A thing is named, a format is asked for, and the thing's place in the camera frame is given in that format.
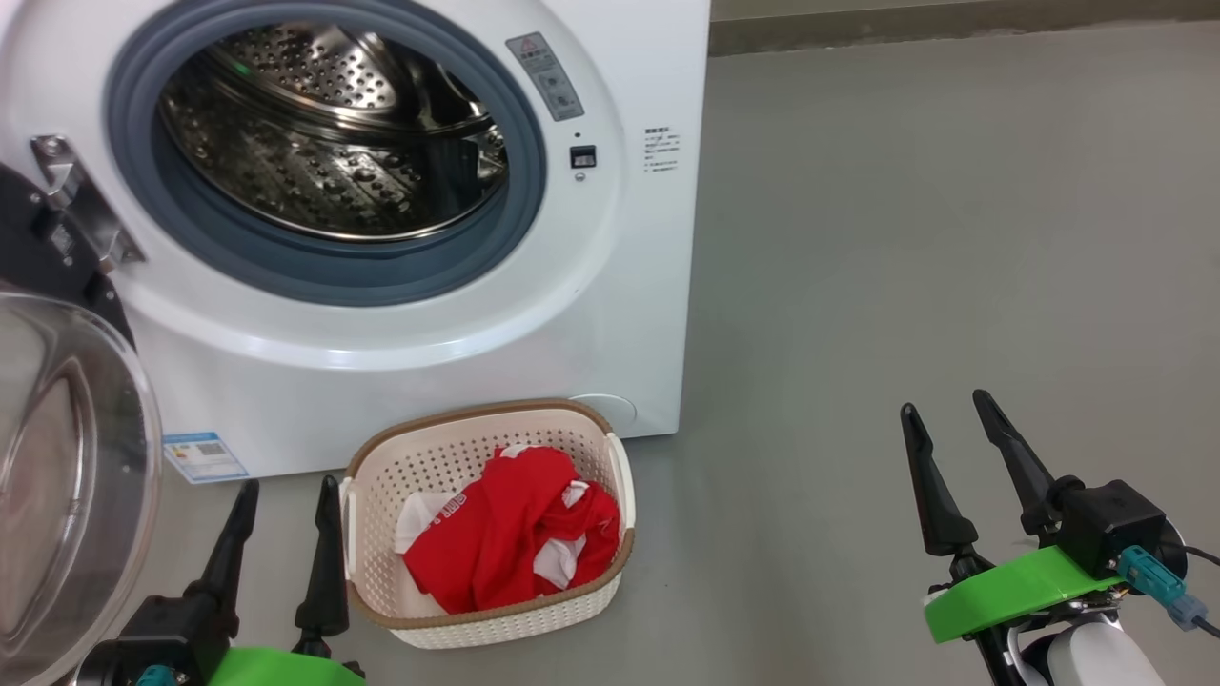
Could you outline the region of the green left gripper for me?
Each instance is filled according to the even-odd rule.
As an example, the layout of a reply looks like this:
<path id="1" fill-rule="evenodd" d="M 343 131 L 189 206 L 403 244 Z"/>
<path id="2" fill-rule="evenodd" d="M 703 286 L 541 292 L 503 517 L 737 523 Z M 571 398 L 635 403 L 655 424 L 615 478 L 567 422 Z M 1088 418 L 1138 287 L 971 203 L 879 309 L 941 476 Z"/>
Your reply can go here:
<path id="1" fill-rule="evenodd" d="M 245 544 L 253 533 L 260 482 L 248 478 L 235 496 L 200 579 L 185 596 L 204 594 L 217 612 L 235 612 Z M 361 673 L 328 659 L 327 638 L 349 630 L 344 531 L 338 478 L 327 474 L 318 488 L 314 552 L 307 591 L 296 607 L 300 630 L 294 652 L 271 647 L 235 647 L 227 652 L 206 686 L 367 686 Z"/>

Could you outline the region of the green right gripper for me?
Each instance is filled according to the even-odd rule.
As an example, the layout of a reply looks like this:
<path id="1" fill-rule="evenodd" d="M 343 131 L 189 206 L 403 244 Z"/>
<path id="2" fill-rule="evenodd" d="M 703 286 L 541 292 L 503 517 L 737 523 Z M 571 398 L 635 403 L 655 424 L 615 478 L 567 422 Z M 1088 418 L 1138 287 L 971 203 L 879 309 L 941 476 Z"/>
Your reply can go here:
<path id="1" fill-rule="evenodd" d="M 1027 439 L 985 388 L 972 403 L 989 444 L 1006 465 L 1021 505 L 1026 535 L 1054 535 L 1059 514 L 1048 500 L 1053 477 Z M 937 644 L 966 641 L 978 651 L 993 686 L 1053 686 L 1048 666 L 1037 666 L 1020 634 L 1115 605 L 1115 575 L 1096 579 L 1055 546 L 992 565 L 974 551 L 978 533 L 959 511 L 933 459 L 933 439 L 913 403 L 902 405 L 917 518 L 928 555 L 950 555 L 949 583 L 928 590 L 924 620 Z"/>

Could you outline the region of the red and white garment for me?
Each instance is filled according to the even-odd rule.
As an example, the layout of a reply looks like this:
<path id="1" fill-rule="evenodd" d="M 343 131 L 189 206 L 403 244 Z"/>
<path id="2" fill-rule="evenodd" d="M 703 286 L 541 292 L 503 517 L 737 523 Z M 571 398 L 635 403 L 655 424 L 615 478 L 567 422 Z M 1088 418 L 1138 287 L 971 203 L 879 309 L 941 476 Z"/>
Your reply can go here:
<path id="1" fill-rule="evenodd" d="M 620 526 L 612 496 L 566 452 L 518 444 L 497 448 L 458 494 L 409 496 L 394 552 L 440 612 L 492 612 L 601 577 Z"/>

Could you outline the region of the black round glass washer door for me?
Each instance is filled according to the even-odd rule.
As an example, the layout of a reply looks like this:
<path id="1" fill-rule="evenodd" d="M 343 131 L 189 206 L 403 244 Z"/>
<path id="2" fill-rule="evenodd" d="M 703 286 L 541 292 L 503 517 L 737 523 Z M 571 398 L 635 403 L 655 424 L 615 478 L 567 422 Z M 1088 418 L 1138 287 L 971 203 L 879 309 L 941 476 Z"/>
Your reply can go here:
<path id="1" fill-rule="evenodd" d="M 0 166 L 0 686 L 52 686 L 116 624 L 152 535 L 152 386 L 77 222 Z"/>

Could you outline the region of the cream basket with brown rim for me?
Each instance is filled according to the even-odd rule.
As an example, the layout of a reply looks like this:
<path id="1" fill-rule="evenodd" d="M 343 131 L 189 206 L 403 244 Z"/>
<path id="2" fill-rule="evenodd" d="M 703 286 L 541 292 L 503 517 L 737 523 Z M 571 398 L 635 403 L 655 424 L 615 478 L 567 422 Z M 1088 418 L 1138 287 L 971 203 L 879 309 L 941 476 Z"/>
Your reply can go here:
<path id="1" fill-rule="evenodd" d="M 443 494 L 479 477 L 500 446 L 550 446 L 573 457 L 580 476 L 612 496 L 619 548 L 601 577 L 526 603 L 467 614 L 426 612 L 407 598 L 411 580 L 394 552 L 394 529 L 411 494 Z M 456 651 L 551 634 L 604 612 L 634 544 L 634 482 L 611 424 L 580 402 L 549 398 L 453 410 L 396 424 L 357 449 L 339 487 L 350 603 L 421 651 Z"/>

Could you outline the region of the white front-load washing machine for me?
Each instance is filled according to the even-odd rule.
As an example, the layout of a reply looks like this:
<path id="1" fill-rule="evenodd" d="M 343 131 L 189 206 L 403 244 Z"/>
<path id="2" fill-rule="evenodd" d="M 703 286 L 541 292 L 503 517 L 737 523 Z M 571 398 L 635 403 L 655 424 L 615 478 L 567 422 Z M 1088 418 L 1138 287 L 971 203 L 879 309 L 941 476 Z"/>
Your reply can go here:
<path id="1" fill-rule="evenodd" d="M 0 0 L 0 166 L 48 195 L 30 139 L 66 135 L 144 262 L 105 273 L 160 438 L 215 433 L 250 477 L 329 472 L 379 430 L 500 402 L 583 402 L 619 435 L 680 426 L 711 0 L 415 0 L 510 70 L 547 146 L 543 208 L 458 291 L 328 308 L 184 251 L 123 182 L 106 126 L 124 43 L 174 0 Z M 505 48 L 550 44 L 586 109 L 555 122 Z"/>

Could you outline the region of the steel perforated washer drum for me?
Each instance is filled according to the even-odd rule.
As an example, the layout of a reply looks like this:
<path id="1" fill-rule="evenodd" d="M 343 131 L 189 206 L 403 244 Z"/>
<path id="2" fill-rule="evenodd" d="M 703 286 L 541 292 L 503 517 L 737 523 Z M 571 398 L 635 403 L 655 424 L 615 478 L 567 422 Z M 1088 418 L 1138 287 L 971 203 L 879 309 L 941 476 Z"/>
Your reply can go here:
<path id="1" fill-rule="evenodd" d="M 159 112 L 215 190 L 318 239 L 445 232 L 509 175 L 501 131 L 456 74 L 340 24 L 223 35 L 171 74 Z"/>

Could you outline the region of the metal door hinge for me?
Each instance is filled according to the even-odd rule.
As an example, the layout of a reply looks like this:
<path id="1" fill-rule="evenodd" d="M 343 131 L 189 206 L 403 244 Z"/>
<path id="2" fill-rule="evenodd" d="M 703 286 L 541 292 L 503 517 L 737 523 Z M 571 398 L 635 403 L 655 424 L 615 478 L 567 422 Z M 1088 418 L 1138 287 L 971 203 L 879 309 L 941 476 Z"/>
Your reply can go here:
<path id="1" fill-rule="evenodd" d="M 30 153 L 45 179 L 50 208 L 63 212 L 82 232 L 104 273 L 146 260 L 66 135 L 34 135 Z"/>

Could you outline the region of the blue energy label sticker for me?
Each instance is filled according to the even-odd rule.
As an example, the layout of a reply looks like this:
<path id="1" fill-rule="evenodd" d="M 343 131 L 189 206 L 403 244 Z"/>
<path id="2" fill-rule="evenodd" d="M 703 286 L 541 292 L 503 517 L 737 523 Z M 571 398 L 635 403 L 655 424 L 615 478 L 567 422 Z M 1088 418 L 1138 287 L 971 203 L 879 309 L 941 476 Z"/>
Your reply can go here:
<path id="1" fill-rule="evenodd" d="M 163 457 L 192 485 L 250 477 L 220 435 L 165 435 L 162 448 Z"/>

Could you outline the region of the grey warning sticker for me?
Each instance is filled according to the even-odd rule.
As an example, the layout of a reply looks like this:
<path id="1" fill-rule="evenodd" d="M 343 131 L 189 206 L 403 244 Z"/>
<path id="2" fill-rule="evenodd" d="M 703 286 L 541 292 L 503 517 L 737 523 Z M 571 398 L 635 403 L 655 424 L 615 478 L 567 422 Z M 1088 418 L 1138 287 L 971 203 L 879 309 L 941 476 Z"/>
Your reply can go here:
<path id="1" fill-rule="evenodd" d="M 545 35 L 537 31 L 514 35 L 506 39 L 505 48 L 522 66 L 555 122 L 583 117 L 586 109 L 582 100 Z"/>

